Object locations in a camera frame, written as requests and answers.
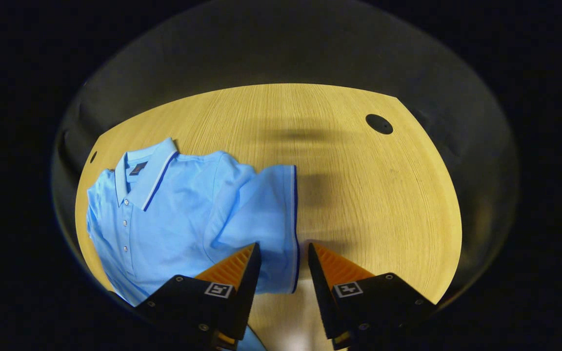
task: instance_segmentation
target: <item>black hole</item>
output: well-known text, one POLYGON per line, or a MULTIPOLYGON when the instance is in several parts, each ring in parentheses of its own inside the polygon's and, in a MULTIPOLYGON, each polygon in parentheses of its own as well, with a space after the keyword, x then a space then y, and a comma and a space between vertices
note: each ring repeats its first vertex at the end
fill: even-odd
POLYGON ((392 124, 379 115, 368 114, 365 116, 365 121, 368 123, 368 126, 379 133, 391 134, 394 131, 392 124))

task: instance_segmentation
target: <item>shirt sleeve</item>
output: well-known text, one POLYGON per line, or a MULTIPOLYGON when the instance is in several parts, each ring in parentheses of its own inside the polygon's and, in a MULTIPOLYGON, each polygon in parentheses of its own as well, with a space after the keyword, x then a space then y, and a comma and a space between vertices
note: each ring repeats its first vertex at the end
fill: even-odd
POLYGON ((87 191, 88 195, 88 210, 86 212, 86 230, 88 236, 94 239, 100 233, 100 196, 95 191, 95 187, 91 187, 87 191))
POLYGON ((278 165, 257 174, 230 155, 219 159, 203 248, 219 262, 258 242, 261 269, 256 293, 293 293, 298 274, 296 167, 278 165))

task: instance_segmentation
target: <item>light blue polo shirt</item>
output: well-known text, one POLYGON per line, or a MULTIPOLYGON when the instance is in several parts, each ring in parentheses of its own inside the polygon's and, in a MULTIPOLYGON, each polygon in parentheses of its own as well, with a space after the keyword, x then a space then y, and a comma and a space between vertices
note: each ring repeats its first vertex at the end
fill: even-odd
POLYGON ((258 242, 256 293, 293 293, 295 166, 256 173, 228 153, 181 155, 171 138, 125 153, 87 191, 87 229, 115 292, 136 306, 176 274, 194 277, 258 242))

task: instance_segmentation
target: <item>wood grain surface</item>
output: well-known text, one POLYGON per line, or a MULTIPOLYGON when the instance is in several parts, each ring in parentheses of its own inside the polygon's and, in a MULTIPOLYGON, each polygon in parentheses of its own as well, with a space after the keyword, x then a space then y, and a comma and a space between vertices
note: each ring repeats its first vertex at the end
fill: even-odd
POLYGON ((182 98, 100 136, 80 178, 75 216, 85 261, 105 288, 112 290, 86 231, 86 191, 125 152, 167 137, 182 154, 223 150, 256 171, 297 166, 299 286, 292 295, 256 295, 249 318, 269 351, 332 350, 306 262, 310 241, 371 273, 396 273, 433 303, 450 285, 461 250, 459 204, 412 114, 397 98, 369 91, 265 84, 182 98), (393 133, 374 131, 367 114, 386 118, 393 133))

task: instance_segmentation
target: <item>shirt collar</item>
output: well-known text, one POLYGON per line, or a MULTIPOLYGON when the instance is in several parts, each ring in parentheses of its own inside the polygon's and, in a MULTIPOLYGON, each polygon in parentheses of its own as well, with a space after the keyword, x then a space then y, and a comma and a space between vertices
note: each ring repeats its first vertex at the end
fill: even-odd
POLYGON ((118 165, 114 169, 114 178, 116 182, 116 200, 118 206, 127 199, 139 209, 147 210, 151 198, 153 198, 158 188, 163 174, 168 167, 170 160, 178 153, 172 138, 166 138, 163 142, 146 149, 128 151, 120 158, 118 165), (149 157, 146 166, 140 172, 138 180, 133 185, 133 189, 127 193, 127 177, 125 171, 129 160, 136 160, 143 157, 149 157))

